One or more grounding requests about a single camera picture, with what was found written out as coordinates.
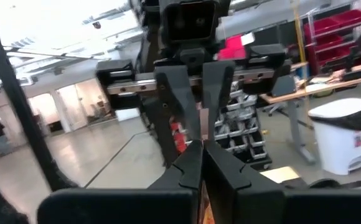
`shelving unit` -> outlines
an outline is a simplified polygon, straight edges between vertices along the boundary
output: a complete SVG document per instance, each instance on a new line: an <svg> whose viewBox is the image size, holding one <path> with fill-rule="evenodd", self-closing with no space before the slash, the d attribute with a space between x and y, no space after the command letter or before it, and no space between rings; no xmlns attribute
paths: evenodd
<svg viewBox="0 0 361 224"><path fill-rule="evenodd" d="M355 42L344 40L342 33L361 26L361 10L349 10L316 21L315 13L308 14L308 23L303 27L312 74L321 73L324 66L334 67L330 70L343 69L343 63L333 62L347 57L354 46Z"/></svg>
<svg viewBox="0 0 361 224"><path fill-rule="evenodd" d="M244 94L237 90L237 85L232 88L229 105L222 109L215 123L215 140L252 168L268 169L272 160L265 149L265 139L256 115L257 96Z"/></svg>

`concrete floor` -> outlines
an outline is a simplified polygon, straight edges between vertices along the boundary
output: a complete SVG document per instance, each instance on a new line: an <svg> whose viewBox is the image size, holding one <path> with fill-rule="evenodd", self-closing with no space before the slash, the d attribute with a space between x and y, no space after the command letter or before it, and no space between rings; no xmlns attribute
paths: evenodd
<svg viewBox="0 0 361 224"><path fill-rule="evenodd" d="M361 87L313 100L309 105L312 108L350 96L361 97ZM301 115L305 111L303 107L299 110ZM323 171L320 163L307 165L285 141L291 137L286 116L275 113L268 117L260 112L260 119L262 128L268 130L266 148L273 160L272 168L291 166L307 183L322 178L333 178L342 184L361 180L361 169L348 176L336 176ZM307 139L308 149L316 153L313 132L303 126L301 132ZM158 145L144 133L139 119L110 121L53 137L47 142L61 170L81 186L93 179L88 187L146 188L164 172ZM0 159L0 190L35 223L36 208L50 190L28 147Z"/></svg>

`table leg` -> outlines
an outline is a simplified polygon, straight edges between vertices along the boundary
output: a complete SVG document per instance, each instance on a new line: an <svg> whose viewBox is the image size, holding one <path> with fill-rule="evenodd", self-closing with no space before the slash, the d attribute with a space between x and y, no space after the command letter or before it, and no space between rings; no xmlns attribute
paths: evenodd
<svg viewBox="0 0 361 224"><path fill-rule="evenodd" d="M295 150L310 164L316 162L314 156L306 149L306 145L302 140L301 132L298 124L297 106L294 100L287 101L288 117L290 119L291 136L293 137L293 144Z"/></svg>

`white trash can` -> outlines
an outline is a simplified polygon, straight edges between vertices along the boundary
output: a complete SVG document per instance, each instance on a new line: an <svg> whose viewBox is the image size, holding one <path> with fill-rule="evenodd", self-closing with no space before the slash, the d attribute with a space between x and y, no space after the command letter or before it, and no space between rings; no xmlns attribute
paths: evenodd
<svg viewBox="0 0 361 224"><path fill-rule="evenodd" d="M346 98L309 111L322 168L348 175L361 168L361 99Z"/></svg>

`trash can lid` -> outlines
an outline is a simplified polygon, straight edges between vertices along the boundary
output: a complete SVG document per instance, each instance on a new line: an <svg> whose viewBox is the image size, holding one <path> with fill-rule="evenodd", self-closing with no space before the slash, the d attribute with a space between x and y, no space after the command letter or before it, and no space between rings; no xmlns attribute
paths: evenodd
<svg viewBox="0 0 361 224"><path fill-rule="evenodd" d="M346 98L326 103L309 110L308 115L318 118L342 118L361 111L361 98Z"/></svg>

